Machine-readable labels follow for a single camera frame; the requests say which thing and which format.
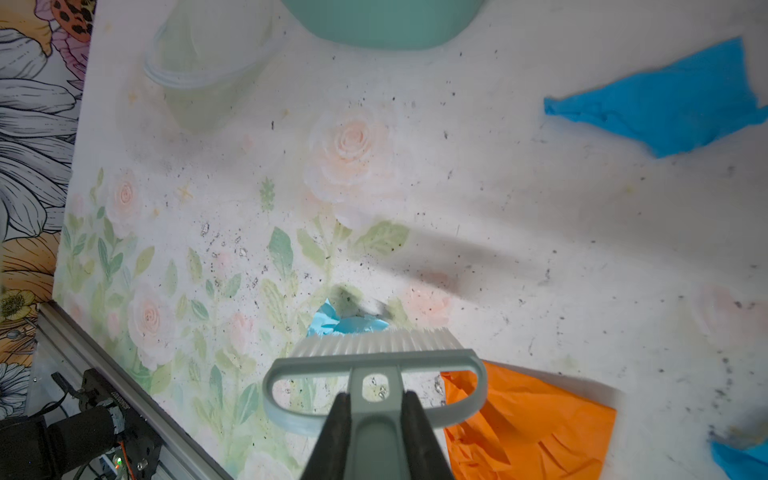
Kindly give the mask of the orange paper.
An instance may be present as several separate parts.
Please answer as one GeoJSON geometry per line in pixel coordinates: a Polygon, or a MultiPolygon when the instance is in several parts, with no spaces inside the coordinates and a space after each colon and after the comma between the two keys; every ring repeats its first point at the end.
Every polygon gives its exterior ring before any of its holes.
{"type": "Polygon", "coordinates": [[[615,409],[505,367],[485,367],[485,405],[444,429],[455,478],[600,477],[615,409]]]}

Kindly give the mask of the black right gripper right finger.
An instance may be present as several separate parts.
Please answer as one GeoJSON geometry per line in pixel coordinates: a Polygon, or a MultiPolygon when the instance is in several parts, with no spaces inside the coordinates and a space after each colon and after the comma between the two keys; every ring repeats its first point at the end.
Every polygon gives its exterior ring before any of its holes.
{"type": "Polygon", "coordinates": [[[425,410],[413,391],[406,391],[402,397],[400,425],[409,478],[454,480],[425,410]]]}

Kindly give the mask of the small blue paper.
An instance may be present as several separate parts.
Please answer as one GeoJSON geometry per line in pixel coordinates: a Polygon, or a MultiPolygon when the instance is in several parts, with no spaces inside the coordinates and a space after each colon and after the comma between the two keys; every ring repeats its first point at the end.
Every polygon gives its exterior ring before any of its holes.
{"type": "Polygon", "coordinates": [[[767,480],[767,442],[736,449],[720,442],[710,447],[714,462],[730,480],[767,480]]]}

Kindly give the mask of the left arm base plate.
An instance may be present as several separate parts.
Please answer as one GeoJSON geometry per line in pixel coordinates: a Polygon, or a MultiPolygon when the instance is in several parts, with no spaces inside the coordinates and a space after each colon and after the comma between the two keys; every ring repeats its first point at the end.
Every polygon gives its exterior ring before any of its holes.
{"type": "Polygon", "coordinates": [[[145,417],[95,368],[84,371],[79,392],[81,412],[107,410],[116,446],[123,453],[129,479],[151,479],[160,463],[163,442],[145,417]]]}

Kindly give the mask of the light blue paper front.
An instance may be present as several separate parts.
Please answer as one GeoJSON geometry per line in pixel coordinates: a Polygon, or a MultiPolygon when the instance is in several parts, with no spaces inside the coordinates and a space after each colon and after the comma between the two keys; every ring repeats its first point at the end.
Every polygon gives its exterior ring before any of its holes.
{"type": "Polygon", "coordinates": [[[306,337],[362,334],[388,328],[387,321],[369,314],[341,317],[330,301],[326,300],[313,315],[306,337]]]}

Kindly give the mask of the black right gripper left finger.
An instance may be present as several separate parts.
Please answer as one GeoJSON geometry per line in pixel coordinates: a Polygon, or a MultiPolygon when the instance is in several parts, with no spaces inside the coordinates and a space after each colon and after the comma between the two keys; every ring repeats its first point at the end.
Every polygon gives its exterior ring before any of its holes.
{"type": "Polygon", "coordinates": [[[351,435],[351,396],[339,393],[300,479],[343,480],[351,435]]]}

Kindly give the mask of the grey-green hand brush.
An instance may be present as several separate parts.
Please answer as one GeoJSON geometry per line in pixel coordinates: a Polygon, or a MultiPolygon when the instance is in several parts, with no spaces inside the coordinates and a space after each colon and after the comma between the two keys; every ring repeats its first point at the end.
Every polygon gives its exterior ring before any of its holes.
{"type": "Polygon", "coordinates": [[[329,412],[310,414],[274,398],[277,382],[295,378],[344,377],[351,396],[352,435],[344,479],[410,479],[400,425],[406,373],[469,372],[476,385],[466,398],[422,407],[433,429],[457,425],[477,413],[488,394],[488,374],[477,354],[446,328],[305,338],[274,361],[263,379],[269,419],[288,432],[318,439],[329,412]]]}

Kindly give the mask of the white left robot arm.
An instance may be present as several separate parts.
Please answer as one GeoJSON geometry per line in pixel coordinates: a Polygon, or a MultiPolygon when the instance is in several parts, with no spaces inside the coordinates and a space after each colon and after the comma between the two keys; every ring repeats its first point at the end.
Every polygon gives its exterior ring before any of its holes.
{"type": "Polygon", "coordinates": [[[117,443],[111,413],[96,407],[53,424],[42,416],[1,422],[3,479],[60,479],[117,443]]]}

